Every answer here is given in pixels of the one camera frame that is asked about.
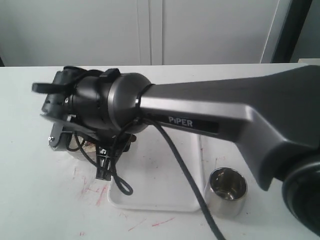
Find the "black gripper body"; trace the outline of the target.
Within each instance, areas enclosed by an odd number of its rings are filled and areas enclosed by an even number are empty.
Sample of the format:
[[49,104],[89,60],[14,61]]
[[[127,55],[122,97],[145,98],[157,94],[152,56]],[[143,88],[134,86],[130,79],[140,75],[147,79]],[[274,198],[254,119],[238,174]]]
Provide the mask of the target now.
[[[64,85],[74,82],[79,76],[86,72],[85,69],[66,66],[63,70],[57,71],[53,84]],[[73,98],[67,97],[64,93],[48,94],[41,108],[42,114],[60,121],[73,122],[84,126],[82,117],[72,106]],[[79,145],[71,146],[71,140],[76,130],[73,127],[65,126],[54,121],[49,135],[48,144],[54,151],[78,151]]]

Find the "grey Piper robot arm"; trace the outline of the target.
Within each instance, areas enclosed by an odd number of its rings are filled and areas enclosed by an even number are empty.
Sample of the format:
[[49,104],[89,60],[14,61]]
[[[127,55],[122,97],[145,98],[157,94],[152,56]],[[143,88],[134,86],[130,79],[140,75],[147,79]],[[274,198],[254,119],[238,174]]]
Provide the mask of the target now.
[[172,128],[234,143],[262,190],[282,181],[290,213],[320,233],[320,67],[303,65],[249,78],[152,84],[139,73],[65,66],[46,94],[43,118],[53,123],[49,146],[69,151],[72,139],[95,145],[91,164],[125,195],[132,187],[116,164],[136,134],[152,125],[161,133],[193,190],[214,235],[223,239],[194,179],[165,132]]

